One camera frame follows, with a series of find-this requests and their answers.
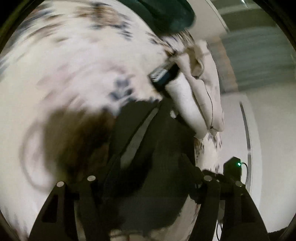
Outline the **cream white garment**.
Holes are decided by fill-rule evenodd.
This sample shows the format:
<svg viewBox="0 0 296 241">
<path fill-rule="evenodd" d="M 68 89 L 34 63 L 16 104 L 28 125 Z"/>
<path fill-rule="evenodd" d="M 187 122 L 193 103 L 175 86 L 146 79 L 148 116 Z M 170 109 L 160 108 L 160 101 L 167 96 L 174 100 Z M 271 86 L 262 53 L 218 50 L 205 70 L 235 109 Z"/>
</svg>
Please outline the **cream white garment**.
<svg viewBox="0 0 296 241">
<path fill-rule="evenodd" d="M 207 42 L 195 42 L 187 31 L 171 35 L 166 41 L 176 51 L 172 60 L 180 69 L 177 77 L 165 85 L 178 113 L 198 139 L 222 132 L 219 77 Z"/>
</svg>

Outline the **black white striped garment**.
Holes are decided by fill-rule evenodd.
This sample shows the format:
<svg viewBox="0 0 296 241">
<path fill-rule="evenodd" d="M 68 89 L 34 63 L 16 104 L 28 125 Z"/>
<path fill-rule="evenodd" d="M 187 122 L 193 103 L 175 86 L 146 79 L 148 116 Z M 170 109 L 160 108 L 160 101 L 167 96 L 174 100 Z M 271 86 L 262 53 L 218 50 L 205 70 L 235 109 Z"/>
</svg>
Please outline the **black white striped garment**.
<svg viewBox="0 0 296 241">
<path fill-rule="evenodd" d="M 133 101 L 116 119 L 105 167 L 82 182 L 79 206 L 87 240 L 112 230 L 144 235 L 171 226 L 194 188 L 194 134 L 171 117 L 171 99 Z"/>
</svg>

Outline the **white bed headboard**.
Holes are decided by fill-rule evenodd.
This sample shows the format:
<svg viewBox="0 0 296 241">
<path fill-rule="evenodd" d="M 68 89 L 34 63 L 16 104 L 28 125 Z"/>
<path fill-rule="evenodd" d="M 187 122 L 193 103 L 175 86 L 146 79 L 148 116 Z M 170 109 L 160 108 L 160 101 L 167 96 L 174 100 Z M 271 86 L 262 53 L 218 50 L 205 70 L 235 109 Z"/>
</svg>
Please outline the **white bed headboard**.
<svg viewBox="0 0 296 241">
<path fill-rule="evenodd" d="M 222 16 L 211 1 L 190 1 L 196 20 L 189 30 L 195 40 L 219 41 L 228 31 Z M 262 158 L 257 125 L 250 102 L 243 93 L 221 96 L 225 128 L 221 133 L 222 149 L 218 152 L 216 170 L 232 157 L 242 161 L 242 181 L 256 206 L 260 204 L 262 188 Z"/>
</svg>

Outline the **grey blue right curtain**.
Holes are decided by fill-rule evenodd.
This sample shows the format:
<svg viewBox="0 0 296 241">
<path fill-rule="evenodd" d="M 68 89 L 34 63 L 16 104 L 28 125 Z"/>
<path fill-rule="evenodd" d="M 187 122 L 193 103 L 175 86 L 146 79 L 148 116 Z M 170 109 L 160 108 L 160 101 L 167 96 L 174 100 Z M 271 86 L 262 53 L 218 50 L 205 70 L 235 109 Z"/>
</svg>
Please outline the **grey blue right curtain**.
<svg viewBox="0 0 296 241">
<path fill-rule="evenodd" d="M 235 31 L 221 38 L 217 68 L 222 92 L 295 81 L 295 50 L 277 27 Z"/>
</svg>

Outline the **dark green folded quilt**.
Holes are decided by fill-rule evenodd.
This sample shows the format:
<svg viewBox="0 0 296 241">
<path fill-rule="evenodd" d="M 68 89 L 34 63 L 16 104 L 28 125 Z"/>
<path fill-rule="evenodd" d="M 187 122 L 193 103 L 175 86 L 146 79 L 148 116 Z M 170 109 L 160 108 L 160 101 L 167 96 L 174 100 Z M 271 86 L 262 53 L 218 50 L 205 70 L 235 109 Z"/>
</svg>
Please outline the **dark green folded quilt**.
<svg viewBox="0 0 296 241">
<path fill-rule="evenodd" d="M 195 21 L 191 5 L 184 0 L 120 0 L 133 10 L 157 35 L 182 32 Z"/>
</svg>

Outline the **floral bed sheet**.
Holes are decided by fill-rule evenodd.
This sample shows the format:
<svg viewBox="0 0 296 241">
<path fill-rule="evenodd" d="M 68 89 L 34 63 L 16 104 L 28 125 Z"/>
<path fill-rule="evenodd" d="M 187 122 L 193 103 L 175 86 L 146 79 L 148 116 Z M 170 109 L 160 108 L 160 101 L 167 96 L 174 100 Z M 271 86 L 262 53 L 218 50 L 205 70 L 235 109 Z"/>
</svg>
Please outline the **floral bed sheet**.
<svg viewBox="0 0 296 241">
<path fill-rule="evenodd" d="M 161 99 L 148 75 L 176 53 L 166 41 L 175 34 L 155 34 L 120 1 L 44 1 L 10 35 L 1 52 L 1 211 L 18 239 L 66 177 L 59 156 L 83 121 Z"/>
</svg>

